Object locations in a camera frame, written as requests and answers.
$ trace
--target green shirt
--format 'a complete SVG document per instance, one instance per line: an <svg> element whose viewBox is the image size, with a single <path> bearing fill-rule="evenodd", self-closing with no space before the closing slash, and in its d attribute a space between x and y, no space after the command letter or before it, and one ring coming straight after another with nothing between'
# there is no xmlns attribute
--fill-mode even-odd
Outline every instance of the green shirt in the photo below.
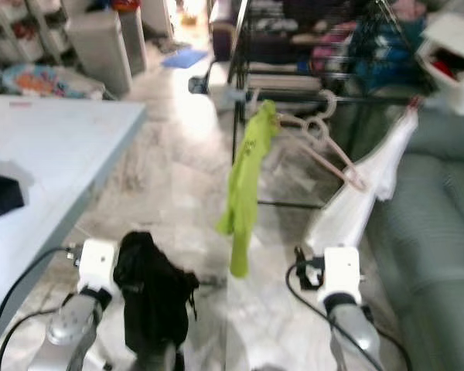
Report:
<svg viewBox="0 0 464 371"><path fill-rule="evenodd" d="M217 224L223 234L234 234L230 272L247 275L247 247L258 216L258 177L261 161L270 152L271 139L278 133L275 103L266 100L247 123L229 178L227 210Z"/></svg>

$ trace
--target blue mat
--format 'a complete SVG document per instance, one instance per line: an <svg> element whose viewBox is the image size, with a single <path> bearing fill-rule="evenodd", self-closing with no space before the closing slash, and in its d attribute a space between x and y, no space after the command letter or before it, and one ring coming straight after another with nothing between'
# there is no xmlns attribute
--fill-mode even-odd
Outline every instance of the blue mat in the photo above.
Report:
<svg viewBox="0 0 464 371"><path fill-rule="evenodd" d="M165 58L162 65L165 67L189 68L207 54L208 52L202 50L181 49L173 56Z"/></svg>

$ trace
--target drying rack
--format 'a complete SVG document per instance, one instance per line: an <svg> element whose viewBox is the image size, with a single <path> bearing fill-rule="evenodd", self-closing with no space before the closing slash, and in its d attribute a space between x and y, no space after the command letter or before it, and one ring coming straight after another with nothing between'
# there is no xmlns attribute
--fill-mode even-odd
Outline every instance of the drying rack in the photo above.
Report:
<svg viewBox="0 0 464 371"><path fill-rule="evenodd" d="M357 104L357 114L354 120L357 121L361 113L361 107L368 104L386 104L386 105L401 105L406 106L410 102L410 98L402 97L375 97L370 95L370 91L365 87L365 81L372 78L373 67L376 65L385 66L389 64L401 63L402 60L392 60L386 57L375 56L375 39L377 35L382 33L381 26L383 24L389 25L393 35L397 35L399 43L387 44L387 48L398 48L407 51L412 56L412 63L418 61L414 57L412 51L412 45L409 42L401 24L397 20L397 17L393 13L387 0L370 0L365 5L364 9L357 16L360 29L358 32L353 33L353 39L350 43L346 56L324 56L320 57L317 61L323 61L326 64L329 61L336 61L341 63L342 68L338 72L329 71L281 71L276 69L273 70L255 70L251 68L252 62L261 62L260 60L254 60L251 56L251 40L254 38L254 27L253 22L258 17L274 19L279 17L278 12L275 10L271 14L268 14L268 10L261 11L259 14L254 10L251 5L254 4L254 0L243 0L241 3L240 11L237 17L236 33L232 44L232 53L230 58L230 69L227 76L227 83L229 86L235 86L237 91L243 92L243 99L236 100L234 105L234 128L233 128L233 143L232 143L232 163L234 163L236 149L237 149L237 132L239 124L245 124L246 122L246 103L251 99L254 93L254 88L248 86L248 81L251 76L255 74L261 75L277 75L277 76L310 76L316 77L321 82L321 88L328 88L336 94L337 104ZM311 43L310 48L314 46L339 48L343 46L343 43ZM299 48L299 55L305 53L305 47ZM361 76L360 73L354 73L353 67L355 63L363 60L366 62L366 76ZM402 80L407 79L406 76L399 77ZM432 88L429 83L428 76L423 72L420 76L421 85ZM360 95L343 95L343 84L345 81L351 80L357 84ZM263 89L259 90L257 94L258 100L273 100L282 103L317 103L319 109L322 110L326 104L326 98L324 96L314 94L312 92L302 92L295 90L283 90L283 89ZM355 134L358 130L358 125L352 125L352 133ZM258 204L279 206L279 207L294 207L300 209L319 209L320 205L309 205L305 203L287 203L282 201L264 201L258 200Z"/></svg>

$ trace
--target white cloth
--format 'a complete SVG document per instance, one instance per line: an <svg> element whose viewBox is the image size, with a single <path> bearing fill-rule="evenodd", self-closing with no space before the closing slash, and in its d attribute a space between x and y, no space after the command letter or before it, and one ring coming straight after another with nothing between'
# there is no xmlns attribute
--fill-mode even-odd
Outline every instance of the white cloth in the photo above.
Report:
<svg viewBox="0 0 464 371"><path fill-rule="evenodd" d="M394 195L399 162L417 127L417 112L406 110L378 147L356 163L366 191L345 184L313 215L303 240L314 254L322 254L327 247L359 245L375 199L384 201Z"/></svg>

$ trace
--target clothes hanger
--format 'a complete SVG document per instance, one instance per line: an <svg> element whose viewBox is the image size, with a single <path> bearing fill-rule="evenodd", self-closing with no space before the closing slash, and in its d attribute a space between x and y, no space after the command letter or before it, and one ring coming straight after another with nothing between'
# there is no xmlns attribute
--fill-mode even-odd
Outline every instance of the clothes hanger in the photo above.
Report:
<svg viewBox="0 0 464 371"><path fill-rule="evenodd" d="M251 98L251 109L252 111L256 111L256 106L258 104L258 97L259 97L260 89L256 89L253 93L253 97ZM306 120L303 120L299 117L293 116L291 114L283 114L277 113L276 115L276 122L275 124L278 125L280 128L284 129L282 132L287 134L289 138L302 150L307 152L311 157L315 159L321 166L326 168L328 171L333 173L338 178L342 179L344 182L351 184L354 188L364 192L366 190L366 184L363 181L362 176L356 170L355 165L352 161L350 161L349 157L346 153L342 150L340 146L333 139L331 139L329 135L329 129L326 125L324 119L331 117L336 110L336 96L330 90L321 90L319 92L320 95L323 95L327 98L328 107L326 111L319 112L316 116L308 117ZM346 167L349 169L348 172L340 171L335 165L333 165L330 161L326 158L321 156L318 152L316 152L310 145L307 145L304 141L299 139L297 136L293 135L290 131L286 130L282 127L282 123L289 123L289 124L296 124L301 128L300 133L302 136L308 140L313 145L328 145L334 152L342 159L345 163ZM309 127L311 124L316 124L319 128L320 136L319 138L311 135L309 133Z"/></svg>

